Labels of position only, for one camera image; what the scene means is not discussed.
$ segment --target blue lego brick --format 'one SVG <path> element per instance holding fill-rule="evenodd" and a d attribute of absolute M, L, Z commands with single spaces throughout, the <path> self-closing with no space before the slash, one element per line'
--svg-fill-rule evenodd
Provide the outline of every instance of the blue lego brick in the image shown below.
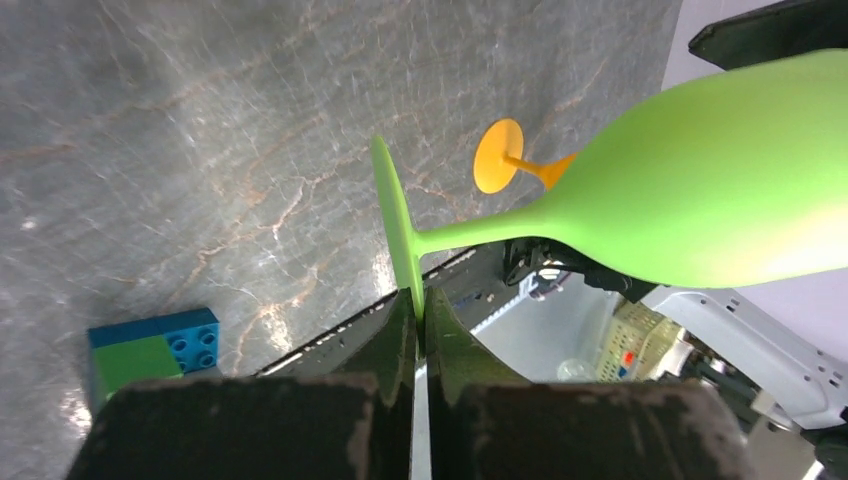
<path fill-rule="evenodd" d="M 160 335 L 162 332 L 155 318 L 136 320 L 134 322 L 106 325 L 105 327 L 90 328 L 88 343 L 92 349 L 107 347 L 117 343 L 131 342 L 141 338 Z"/>
<path fill-rule="evenodd" d="M 218 363 L 218 319 L 208 308 L 156 318 L 183 373 Z"/>

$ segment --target lego stud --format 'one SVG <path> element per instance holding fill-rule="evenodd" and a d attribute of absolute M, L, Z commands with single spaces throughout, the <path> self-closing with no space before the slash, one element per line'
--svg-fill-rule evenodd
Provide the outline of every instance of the lego stud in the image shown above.
<path fill-rule="evenodd" d="M 170 341 L 171 350 L 175 352 L 182 352 L 188 346 L 188 342 L 185 341 L 182 337 L 173 337 Z"/>
<path fill-rule="evenodd" d="M 215 356 L 209 351 L 200 352 L 200 355 L 197 356 L 197 364 L 203 368 L 209 368 L 215 365 Z"/>
<path fill-rule="evenodd" d="M 212 332 L 212 330 L 209 330 L 208 328 L 204 328 L 197 335 L 197 338 L 199 338 L 200 343 L 204 345 L 212 345 L 212 342 L 215 341 L 215 333 Z"/>

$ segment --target green lego brick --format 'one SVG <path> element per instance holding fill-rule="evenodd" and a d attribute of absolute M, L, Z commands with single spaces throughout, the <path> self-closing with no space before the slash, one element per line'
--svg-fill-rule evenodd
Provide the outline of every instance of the green lego brick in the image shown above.
<path fill-rule="evenodd" d="M 98 377 L 99 404 L 132 382 L 182 377 L 182 370 L 162 335 L 96 348 L 92 368 Z"/>

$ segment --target metal frame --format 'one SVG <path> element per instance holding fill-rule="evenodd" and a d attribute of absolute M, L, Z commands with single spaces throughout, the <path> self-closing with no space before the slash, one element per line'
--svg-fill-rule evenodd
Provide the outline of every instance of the metal frame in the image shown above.
<path fill-rule="evenodd" d="M 726 358 L 802 428 L 845 423 L 848 364 L 802 340 L 735 290 L 657 287 L 642 302 Z M 774 420 L 782 423 L 779 417 Z"/>

